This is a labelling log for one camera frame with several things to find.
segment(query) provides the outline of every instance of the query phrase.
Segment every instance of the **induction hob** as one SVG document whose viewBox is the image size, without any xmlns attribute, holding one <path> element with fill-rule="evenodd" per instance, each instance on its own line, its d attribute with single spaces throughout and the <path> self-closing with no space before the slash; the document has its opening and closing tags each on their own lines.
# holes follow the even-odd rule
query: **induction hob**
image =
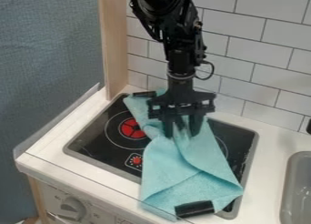
<svg viewBox="0 0 311 224">
<path fill-rule="evenodd" d="M 126 94 L 120 95 L 99 114 L 65 147 L 65 153 L 140 183 L 143 153 L 150 139 L 123 103 L 125 97 Z M 255 152 L 256 133 L 212 119 L 208 123 L 237 180 L 245 186 Z M 241 198 L 236 199 L 217 215 L 235 218 L 240 202 Z"/>
</svg>

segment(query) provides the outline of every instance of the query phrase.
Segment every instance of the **blue fabric curtain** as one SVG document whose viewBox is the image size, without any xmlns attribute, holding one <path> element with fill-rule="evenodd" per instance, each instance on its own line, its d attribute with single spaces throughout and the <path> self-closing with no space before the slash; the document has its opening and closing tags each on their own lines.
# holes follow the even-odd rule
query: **blue fabric curtain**
<svg viewBox="0 0 311 224">
<path fill-rule="evenodd" d="M 34 216 L 13 148 L 103 84 L 97 0 L 0 0 L 0 224 Z"/>
</svg>

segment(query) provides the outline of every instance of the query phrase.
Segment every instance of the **metal sink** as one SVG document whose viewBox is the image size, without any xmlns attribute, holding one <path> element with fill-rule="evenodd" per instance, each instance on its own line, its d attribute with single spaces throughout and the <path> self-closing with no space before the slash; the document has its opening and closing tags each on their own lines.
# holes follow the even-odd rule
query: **metal sink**
<svg viewBox="0 0 311 224">
<path fill-rule="evenodd" d="M 282 224 L 311 223 L 311 152 L 288 160 L 280 218 Z"/>
</svg>

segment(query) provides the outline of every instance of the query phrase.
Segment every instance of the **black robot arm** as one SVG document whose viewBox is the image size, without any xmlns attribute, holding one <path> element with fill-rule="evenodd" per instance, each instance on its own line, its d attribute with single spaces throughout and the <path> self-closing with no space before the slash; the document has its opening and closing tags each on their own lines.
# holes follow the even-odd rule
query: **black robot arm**
<svg viewBox="0 0 311 224">
<path fill-rule="evenodd" d="M 149 117 L 162 120 L 166 136 L 172 137 L 173 124 L 182 128 L 185 124 L 181 116 L 189 116 L 191 134 L 197 135 L 204 115 L 215 111 L 216 95 L 193 89 L 194 77 L 207 80 L 214 74 L 214 65 L 204 60 L 207 47 L 193 1 L 131 0 L 130 5 L 148 34 L 164 44 L 168 61 L 168 89 L 148 101 Z M 196 76 L 196 67 L 202 64 L 211 66 L 208 77 Z"/>
</svg>

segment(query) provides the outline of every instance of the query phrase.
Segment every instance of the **wooden panel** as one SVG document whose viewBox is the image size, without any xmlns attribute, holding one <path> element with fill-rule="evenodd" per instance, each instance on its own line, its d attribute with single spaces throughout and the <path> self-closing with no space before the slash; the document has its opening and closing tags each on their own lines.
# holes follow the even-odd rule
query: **wooden panel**
<svg viewBox="0 0 311 224">
<path fill-rule="evenodd" d="M 48 218 L 46 216 L 45 203 L 43 202 L 43 195 L 42 195 L 40 186 L 34 178 L 28 177 L 28 180 L 29 180 L 30 188 L 33 192 L 36 210 L 41 219 L 41 222 L 42 224 L 49 224 Z"/>
<path fill-rule="evenodd" d="M 112 99 L 127 84 L 126 0 L 98 0 L 105 86 Z"/>
<path fill-rule="evenodd" d="M 36 224 L 37 221 L 38 221 L 38 218 L 29 218 L 29 219 L 26 219 L 23 224 Z"/>
</svg>

